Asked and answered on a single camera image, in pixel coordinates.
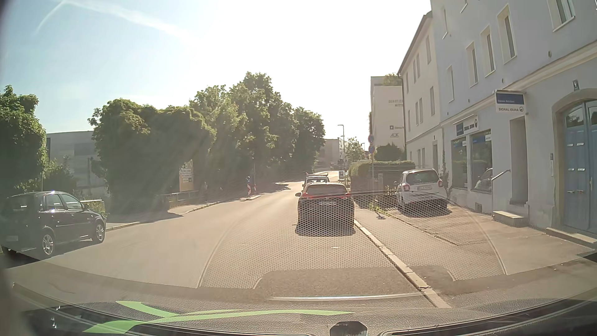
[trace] blue door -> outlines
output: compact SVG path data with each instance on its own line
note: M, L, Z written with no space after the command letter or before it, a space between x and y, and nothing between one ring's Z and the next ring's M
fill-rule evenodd
M597 232L597 101L572 108L564 127L564 224Z

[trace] signal iduna sign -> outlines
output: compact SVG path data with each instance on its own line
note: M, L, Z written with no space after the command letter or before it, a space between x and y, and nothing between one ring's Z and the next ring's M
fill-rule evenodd
M526 113L524 93L520 91L496 90L496 112Z

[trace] metal handrail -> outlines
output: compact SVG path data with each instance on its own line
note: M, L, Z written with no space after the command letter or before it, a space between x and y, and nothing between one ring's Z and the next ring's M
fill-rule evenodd
M495 208L493 206L493 180L497 179L498 177L500 177L501 175L504 175L507 172L512 172L512 171L510 169L506 169L503 172L496 175L495 177L491 178L491 212L492 213L495 211Z
M505 173L507 173L507 172L511 172L511 170L510 170L510 169L506 169L506 170L504 170L503 172L501 172L501 173L499 173L498 175L496 175L495 177L492 177L492 178L491 178L491 182L493 182L493 180L497 179L498 177L500 177L501 175L504 175L504 174L505 174Z

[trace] sky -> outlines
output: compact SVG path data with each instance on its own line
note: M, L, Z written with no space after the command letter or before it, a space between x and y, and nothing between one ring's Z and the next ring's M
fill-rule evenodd
M185 105L208 86L264 72L326 138L367 142L370 77L397 72L428 0L13 0L0 85L39 98L48 133L91 130L119 97Z

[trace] dark hatchback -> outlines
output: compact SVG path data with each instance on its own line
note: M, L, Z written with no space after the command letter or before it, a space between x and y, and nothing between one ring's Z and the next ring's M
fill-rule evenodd
M89 238L101 243L105 232L99 213L61 191L14 195L0 203L0 245L7 255L32 251L37 259L49 258L56 245Z
M299 196L298 227L320 224L325 228L352 229L355 223L355 203L344 185L313 183L296 196Z

